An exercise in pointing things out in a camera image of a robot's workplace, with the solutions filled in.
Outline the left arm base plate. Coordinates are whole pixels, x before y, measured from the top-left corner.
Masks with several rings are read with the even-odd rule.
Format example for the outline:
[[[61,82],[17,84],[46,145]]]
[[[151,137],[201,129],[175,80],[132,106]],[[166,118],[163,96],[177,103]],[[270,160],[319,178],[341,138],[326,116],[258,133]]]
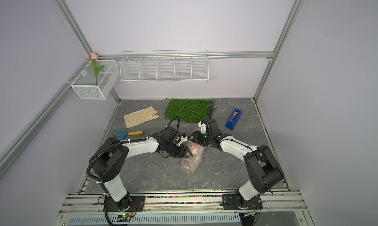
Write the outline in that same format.
[[[115,202],[110,196],[104,201],[104,206],[107,212],[141,212],[145,205],[146,196],[135,195],[126,196],[119,202]]]

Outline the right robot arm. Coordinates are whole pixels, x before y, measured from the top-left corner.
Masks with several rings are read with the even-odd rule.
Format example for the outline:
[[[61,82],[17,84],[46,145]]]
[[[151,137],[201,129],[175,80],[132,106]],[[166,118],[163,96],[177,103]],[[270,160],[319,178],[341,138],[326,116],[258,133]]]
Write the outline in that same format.
[[[270,192],[284,179],[284,172],[271,149],[266,145],[254,146],[222,133],[214,119],[198,123],[199,130],[189,135],[189,140],[204,147],[214,147],[244,162],[249,180],[235,191],[232,200],[224,199],[222,206],[247,209],[252,199]]]

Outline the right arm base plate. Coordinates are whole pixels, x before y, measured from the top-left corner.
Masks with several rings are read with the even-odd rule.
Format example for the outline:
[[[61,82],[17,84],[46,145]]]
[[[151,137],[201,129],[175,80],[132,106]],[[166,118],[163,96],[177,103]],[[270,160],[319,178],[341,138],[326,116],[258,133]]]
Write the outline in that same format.
[[[220,205],[224,210],[261,210],[263,208],[260,195],[245,200],[237,194],[223,194]]]

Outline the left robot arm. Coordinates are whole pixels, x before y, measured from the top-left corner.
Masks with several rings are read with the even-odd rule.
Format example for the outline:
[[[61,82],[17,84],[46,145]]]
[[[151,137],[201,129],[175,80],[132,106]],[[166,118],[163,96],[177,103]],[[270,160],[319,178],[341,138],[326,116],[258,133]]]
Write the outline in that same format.
[[[90,158],[86,175],[94,179],[104,190],[104,205],[107,210],[127,211],[134,204],[129,191],[122,182],[120,172],[127,158],[145,153],[166,152],[166,158],[187,158],[193,154],[184,143],[188,136],[173,127],[139,139],[110,137]]]

